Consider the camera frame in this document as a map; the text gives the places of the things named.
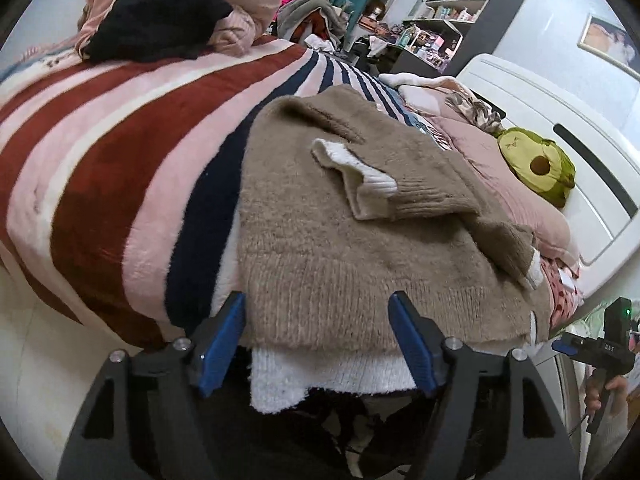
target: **headboard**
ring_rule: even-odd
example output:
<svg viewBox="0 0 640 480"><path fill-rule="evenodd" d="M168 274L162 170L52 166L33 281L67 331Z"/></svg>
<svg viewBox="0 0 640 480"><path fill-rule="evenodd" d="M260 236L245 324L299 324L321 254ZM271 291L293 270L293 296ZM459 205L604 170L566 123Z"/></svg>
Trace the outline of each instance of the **headboard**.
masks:
<svg viewBox="0 0 640 480"><path fill-rule="evenodd" d="M640 153L580 99L516 64L481 54L458 78L506 114L505 127L554 140L575 164L563 213L582 255L578 282L590 296L640 246Z"/></svg>

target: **striped bedspread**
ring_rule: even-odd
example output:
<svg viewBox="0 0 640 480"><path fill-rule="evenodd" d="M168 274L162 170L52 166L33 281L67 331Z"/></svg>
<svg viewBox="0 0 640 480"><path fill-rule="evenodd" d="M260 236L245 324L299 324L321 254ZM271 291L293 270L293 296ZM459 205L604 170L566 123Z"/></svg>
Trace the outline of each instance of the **striped bedspread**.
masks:
<svg viewBox="0 0 640 480"><path fill-rule="evenodd" d="M69 318L162 346L235 284L242 156L265 104L347 83L413 123L370 76L258 43L241 59L92 65L62 52L14 70L0 85L5 266Z"/></svg>

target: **green plush toy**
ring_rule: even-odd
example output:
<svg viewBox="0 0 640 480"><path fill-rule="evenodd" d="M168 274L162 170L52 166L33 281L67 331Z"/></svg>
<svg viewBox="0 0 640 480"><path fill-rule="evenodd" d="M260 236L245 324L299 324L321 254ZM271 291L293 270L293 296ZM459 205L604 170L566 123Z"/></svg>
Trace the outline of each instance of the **green plush toy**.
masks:
<svg viewBox="0 0 640 480"><path fill-rule="evenodd" d="M534 193L563 208L575 187L575 166L552 140L510 128L496 132L498 145L511 171Z"/></svg>

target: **person's hand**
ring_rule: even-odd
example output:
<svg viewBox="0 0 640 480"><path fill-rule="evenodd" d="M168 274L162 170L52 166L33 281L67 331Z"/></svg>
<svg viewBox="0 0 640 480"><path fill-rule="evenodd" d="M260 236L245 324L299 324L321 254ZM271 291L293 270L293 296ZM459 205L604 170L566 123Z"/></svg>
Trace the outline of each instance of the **person's hand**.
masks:
<svg viewBox="0 0 640 480"><path fill-rule="evenodd" d="M587 396L584 399L584 403L587 405L587 413L589 415L595 414L602 407L600 389L604 381L598 376L599 374L594 373L587 379ZM614 377L605 385L605 388L611 392L610 395L614 396L611 416L616 416L625 406L628 381L622 376Z"/></svg>

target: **metal bolt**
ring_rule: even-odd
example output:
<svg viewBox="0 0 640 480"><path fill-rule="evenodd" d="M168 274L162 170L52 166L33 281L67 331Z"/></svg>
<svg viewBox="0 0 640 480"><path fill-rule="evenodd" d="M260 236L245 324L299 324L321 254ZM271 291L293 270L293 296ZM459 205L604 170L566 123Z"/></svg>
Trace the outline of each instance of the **metal bolt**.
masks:
<svg viewBox="0 0 640 480"><path fill-rule="evenodd" d="M511 355L516 361L526 361L527 353L522 348L514 348L511 350Z"/></svg>
<svg viewBox="0 0 640 480"><path fill-rule="evenodd" d="M191 348L191 339L189 339L188 337L179 337L174 341L174 348L178 352L184 352L185 350L188 350L189 348Z"/></svg>
<svg viewBox="0 0 640 480"><path fill-rule="evenodd" d="M124 361L124 358L127 356L127 353L124 350L114 350L109 355L109 361L112 363L121 363Z"/></svg>
<svg viewBox="0 0 640 480"><path fill-rule="evenodd" d="M460 350L462 348L462 341L457 337L447 337L444 340L444 346L449 350Z"/></svg>

